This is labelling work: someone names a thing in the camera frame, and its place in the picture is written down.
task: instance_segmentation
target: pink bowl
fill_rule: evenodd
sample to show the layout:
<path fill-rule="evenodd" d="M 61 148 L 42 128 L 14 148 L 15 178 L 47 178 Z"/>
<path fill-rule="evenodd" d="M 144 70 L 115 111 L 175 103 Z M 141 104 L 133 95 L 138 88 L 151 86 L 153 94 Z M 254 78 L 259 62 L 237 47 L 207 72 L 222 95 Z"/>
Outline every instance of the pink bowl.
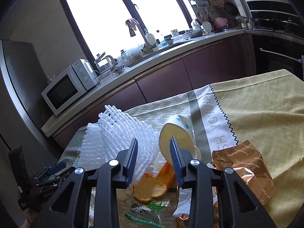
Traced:
<path fill-rule="evenodd" d="M 214 26 L 216 29 L 221 29 L 224 26 L 227 26 L 228 20 L 226 18 L 218 20 L 216 23 L 214 23 Z"/>

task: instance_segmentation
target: white cup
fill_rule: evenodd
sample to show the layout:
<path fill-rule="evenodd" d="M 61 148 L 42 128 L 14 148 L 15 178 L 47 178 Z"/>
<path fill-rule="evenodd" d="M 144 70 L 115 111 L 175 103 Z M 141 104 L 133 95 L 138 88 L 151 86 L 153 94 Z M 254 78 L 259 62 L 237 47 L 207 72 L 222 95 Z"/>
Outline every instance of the white cup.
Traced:
<path fill-rule="evenodd" d="M 194 31 L 201 30 L 201 26 L 199 24 L 192 27 Z"/>
<path fill-rule="evenodd" d="M 172 37 L 178 37 L 179 36 L 178 30 L 177 29 L 172 30 L 171 35 Z"/>
<path fill-rule="evenodd" d="M 181 149 L 190 151 L 193 158 L 201 160 L 202 155 L 199 149 L 194 145 L 193 126 L 191 120 L 183 115 L 175 114 L 169 116 L 159 134 L 159 149 L 165 160 L 172 164 L 170 154 L 170 139 L 175 136 Z"/>

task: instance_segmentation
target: cloth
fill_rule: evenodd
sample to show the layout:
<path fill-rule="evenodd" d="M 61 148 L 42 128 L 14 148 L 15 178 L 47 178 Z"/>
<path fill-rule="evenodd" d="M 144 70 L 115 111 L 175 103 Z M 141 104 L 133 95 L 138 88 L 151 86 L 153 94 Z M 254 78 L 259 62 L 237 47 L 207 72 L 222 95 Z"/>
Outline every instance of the cloth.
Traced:
<path fill-rule="evenodd" d="M 262 154 L 277 195 L 266 209 L 278 228 L 285 228 L 304 202 L 304 82 L 287 70 L 211 84 L 188 93 L 144 104 L 128 111 L 159 131 L 173 114 L 188 116 L 202 161 L 213 150 L 249 140 Z M 75 162 L 85 130 L 73 137 L 61 160 Z M 160 154 L 155 174 L 165 163 Z M 124 223 L 123 228 L 132 227 Z M 166 227 L 175 227 L 168 222 Z"/>
<path fill-rule="evenodd" d="M 134 31 L 136 31 L 136 25 L 139 25 L 138 21 L 135 20 L 134 18 L 130 18 L 126 20 L 126 25 L 131 24 L 131 27 L 133 28 Z"/>

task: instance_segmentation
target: kitchen sink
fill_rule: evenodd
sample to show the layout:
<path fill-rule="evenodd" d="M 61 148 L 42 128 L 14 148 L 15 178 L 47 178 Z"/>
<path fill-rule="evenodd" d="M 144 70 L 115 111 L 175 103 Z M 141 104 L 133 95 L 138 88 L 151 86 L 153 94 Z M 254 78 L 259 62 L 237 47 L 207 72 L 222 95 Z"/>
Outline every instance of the kitchen sink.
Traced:
<path fill-rule="evenodd" d="M 133 62 L 133 63 L 132 63 L 131 65 L 129 65 L 128 67 L 131 68 L 131 67 L 133 67 L 133 66 L 135 66 L 135 65 L 137 65 L 137 64 L 139 64 L 139 63 L 141 63 L 142 61 L 145 61 L 145 60 L 149 59 L 150 57 L 153 57 L 153 56 L 155 56 L 155 55 L 157 55 L 157 54 L 159 54 L 159 53 L 162 53 L 162 52 L 164 52 L 164 51 L 166 51 L 166 50 L 172 49 L 172 48 L 174 48 L 174 47 L 176 47 L 176 46 L 182 45 L 182 44 L 187 43 L 187 42 L 189 42 L 189 41 L 190 41 L 190 40 L 187 40 L 187 41 L 184 41 L 184 42 L 178 42 L 178 43 L 175 43 L 175 44 L 173 44 L 173 45 L 169 45 L 169 46 L 167 46 L 167 47 L 165 47 L 165 48 L 161 48 L 161 49 L 159 49 L 159 50 L 156 51 L 156 52 L 153 52 L 153 53 L 150 53 L 150 54 L 145 55 L 144 57 L 142 57 L 141 59 L 137 60 L 136 62 Z"/>

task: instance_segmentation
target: microwave dial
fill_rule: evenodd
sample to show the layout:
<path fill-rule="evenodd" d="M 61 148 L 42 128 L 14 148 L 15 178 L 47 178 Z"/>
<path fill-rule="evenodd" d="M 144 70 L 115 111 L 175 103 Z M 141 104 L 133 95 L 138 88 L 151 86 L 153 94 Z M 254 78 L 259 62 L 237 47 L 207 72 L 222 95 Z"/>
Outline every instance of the microwave dial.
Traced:
<path fill-rule="evenodd" d="M 81 74 L 83 72 L 83 68 L 82 67 L 79 67 L 78 68 L 78 72 Z"/>
<path fill-rule="evenodd" d="M 89 79 L 89 77 L 88 77 L 87 75 L 84 75 L 84 76 L 81 78 L 81 80 L 82 80 L 83 82 L 87 82 L 88 79 Z"/>

